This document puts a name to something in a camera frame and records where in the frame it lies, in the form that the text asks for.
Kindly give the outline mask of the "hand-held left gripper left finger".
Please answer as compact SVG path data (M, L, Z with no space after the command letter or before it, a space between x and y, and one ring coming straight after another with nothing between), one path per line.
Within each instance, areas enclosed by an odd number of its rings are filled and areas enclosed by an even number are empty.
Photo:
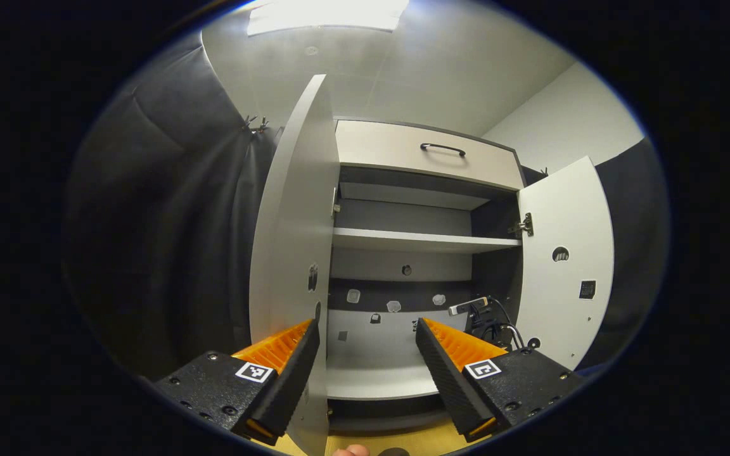
M275 445L304 395L319 344L319 321L313 318L232 355L208 351L153 385L208 426Z

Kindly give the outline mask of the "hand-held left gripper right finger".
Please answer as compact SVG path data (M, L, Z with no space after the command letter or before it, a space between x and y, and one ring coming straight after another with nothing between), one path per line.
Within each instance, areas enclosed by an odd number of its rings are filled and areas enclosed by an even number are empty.
M426 318L418 319L415 344L469 443L545 414L586 384L585 376L535 348L505 350Z

